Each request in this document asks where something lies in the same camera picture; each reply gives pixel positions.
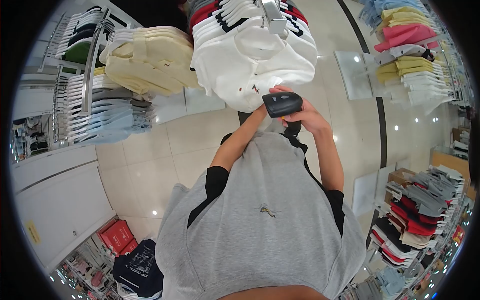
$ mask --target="wrist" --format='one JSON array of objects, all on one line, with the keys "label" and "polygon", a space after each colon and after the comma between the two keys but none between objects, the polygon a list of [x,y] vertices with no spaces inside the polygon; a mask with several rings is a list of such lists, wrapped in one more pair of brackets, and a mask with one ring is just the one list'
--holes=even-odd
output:
[{"label": "wrist", "polygon": [[318,129],[312,132],[312,135],[315,140],[324,141],[325,139],[329,139],[329,140],[331,139],[333,141],[333,132],[330,126]]}]

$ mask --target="hand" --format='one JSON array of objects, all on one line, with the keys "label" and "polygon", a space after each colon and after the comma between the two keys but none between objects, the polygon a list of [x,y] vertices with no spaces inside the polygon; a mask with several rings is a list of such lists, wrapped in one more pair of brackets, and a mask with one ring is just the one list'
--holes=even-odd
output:
[{"label": "hand", "polygon": [[[270,89],[270,93],[278,92],[293,92],[293,90],[286,86],[277,85],[274,88]],[[287,127],[287,122],[296,122],[301,121],[303,127],[306,130],[310,131],[313,135],[320,133],[324,130],[332,131],[330,124],[322,117],[322,115],[313,107],[313,105],[308,102],[307,99],[303,99],[303,105],[301,111],[293,113],[291,115],[285,116],[284,120],[278,118],[280,122],[283,123],[283,126]]]}]

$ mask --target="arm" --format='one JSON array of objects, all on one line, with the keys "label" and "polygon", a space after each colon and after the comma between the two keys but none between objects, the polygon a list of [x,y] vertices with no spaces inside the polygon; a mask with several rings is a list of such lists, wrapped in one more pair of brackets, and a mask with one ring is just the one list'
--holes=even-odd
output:
[{"label": "arm", "polygon": [[317,147],[318,163],[320,165],[320,176],[322,184],[327,191],[338,190],[343,192],[345,177],[342,163],[336,150],[333,140],[333,133],[330,128],[318,131],[313,134],[315,146]]},{"label": "arm", "polygon": [[[288,87],[280,85],[270,89],[270,93],[277,92],[293,91]],[[285,120],[291,122],[301,121],[305,129],[313,134],[318,152],[322,185],[327,191],[338,190],[343,192],[345,178],[330,124],[305,98],[303,98],[302,111],[285,116]]]},{"label": "arm", "polygon": [[265,105],[260,106],[235,132],[220,146],[210,167],[220,166],[229,173],[233,164],[240,158],[248,143],[267,115]]}]

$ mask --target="yellow sign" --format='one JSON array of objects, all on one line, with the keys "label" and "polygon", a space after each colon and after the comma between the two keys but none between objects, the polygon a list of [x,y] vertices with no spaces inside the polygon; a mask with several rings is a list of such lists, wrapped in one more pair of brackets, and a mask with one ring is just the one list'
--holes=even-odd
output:
[{"label": "yellow sign", "polygon": [[33,221],[28,221],[26,223],[27,231],[30,237],[32,238],[32,241],[35,245],[39,245],[42,243],[42,240],[40,239],[40,236],[38,235],[38,232],[36,230],[35,224]]}]

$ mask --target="person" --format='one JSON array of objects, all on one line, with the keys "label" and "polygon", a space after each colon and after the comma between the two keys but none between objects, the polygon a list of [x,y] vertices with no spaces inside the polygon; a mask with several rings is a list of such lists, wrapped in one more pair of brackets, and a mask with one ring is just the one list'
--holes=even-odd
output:
[{"label": "person", "polygon": [[224,139],[193,188],[173,188],[156,244],[165,300],[333,299],[362,266],[365,238],[343,201],[330,125],[306,99],[285,116],[313,134],[320,183],[306,145],[257,131],[266,115],[263,105]]}]

